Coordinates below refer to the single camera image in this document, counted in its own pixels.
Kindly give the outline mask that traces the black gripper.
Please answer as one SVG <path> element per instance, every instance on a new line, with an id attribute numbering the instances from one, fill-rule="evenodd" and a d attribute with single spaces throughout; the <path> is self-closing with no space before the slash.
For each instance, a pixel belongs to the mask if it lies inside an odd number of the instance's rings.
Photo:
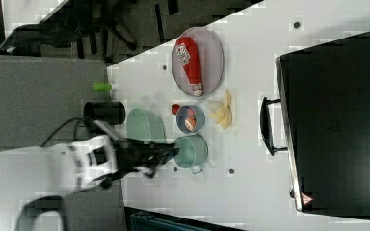
<path id="1" fill-rule="evenodd" d="M 174 143 L 143 142 L 122 138 L 113 141 L 118 170 L 111 176 L 122 179 L 131 172 L 145 169 L 144 175 L 153 178 L 157 168 L 173 159 L 180 151 Z"/>

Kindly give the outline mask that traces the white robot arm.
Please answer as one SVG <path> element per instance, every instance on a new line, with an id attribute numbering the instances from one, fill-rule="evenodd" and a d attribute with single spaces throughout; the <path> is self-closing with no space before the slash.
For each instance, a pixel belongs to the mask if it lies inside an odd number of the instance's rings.
<path id="1" fill-rule="evenodd" d="M 151 178 L 179 152 L 173 143 L 113 139 L 30 146 L 0 152 L 0 231 L 32 231 L 43 214 L 59 216 L 59 231 L 71 231 L 66 199 L 108 189 L 132 172 Z"/>

